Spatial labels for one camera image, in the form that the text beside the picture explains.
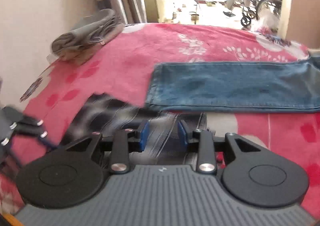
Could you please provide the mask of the black white plaid garment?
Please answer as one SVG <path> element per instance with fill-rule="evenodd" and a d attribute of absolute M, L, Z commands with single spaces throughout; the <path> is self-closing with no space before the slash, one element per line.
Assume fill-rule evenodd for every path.
<path fill-rule="evenodd" d="M 197 155 L 187 153 L 178 138 L 177 123 L 184 120 L 191 129 L 206 129 L 204 113 L 155 112 L 138 108 L 107 94 L 91 95 L 74 117 L 65 132 L 61 144 L 82 138 L 91 132 L 111 136 L 120 128 L 137 128 L 142 120 L 148 120 L 148 143 L 142 153 L 130 154 L 133 164 L 144 165 L 196 165 Z"/>

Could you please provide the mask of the folding table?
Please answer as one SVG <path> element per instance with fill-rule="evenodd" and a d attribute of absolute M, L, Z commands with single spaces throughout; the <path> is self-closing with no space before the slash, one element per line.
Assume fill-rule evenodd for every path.
<path fill-rule="evenodd" d="M 197 24 L 197 0 L 156 0 L 159 23 Z"/>

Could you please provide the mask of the dark blue jeans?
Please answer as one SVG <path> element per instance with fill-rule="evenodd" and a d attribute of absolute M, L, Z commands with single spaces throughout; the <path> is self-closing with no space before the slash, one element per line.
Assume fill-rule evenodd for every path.
<path fill-rule="evenodd" d="M 145 105 L 156 111 L 318 112 L 319 55 L 287 63 L 161 63 Z"/>

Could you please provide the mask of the folded grey blanket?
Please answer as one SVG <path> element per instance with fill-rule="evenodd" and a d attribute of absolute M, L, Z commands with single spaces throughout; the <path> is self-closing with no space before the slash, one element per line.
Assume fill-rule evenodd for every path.
<path fill-rule="evenodd" d="M 124 29 L 116 12 L 103 9 L 83 17 L 69 32 L 61 34 L 51 45 L 52 53 L 60 58 L 68 53 L 81 53 L 95 45 L 105 45 Z"/>

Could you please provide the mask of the black wheelchair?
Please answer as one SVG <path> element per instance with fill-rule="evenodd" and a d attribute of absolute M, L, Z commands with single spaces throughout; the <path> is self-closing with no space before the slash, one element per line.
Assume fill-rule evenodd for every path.
<path fill-rule="evenodd" d="M 252 20 L 259 20 L 263 10 L 269 10 L 274 16 L 280 17 L 282 0 L 226 0 L 223 5 L 227 11 L 223 14 L 227 17 L 234 17 L 234 7 L 241 8 L 240 23 L 244 28 L 251 25 Z"/>

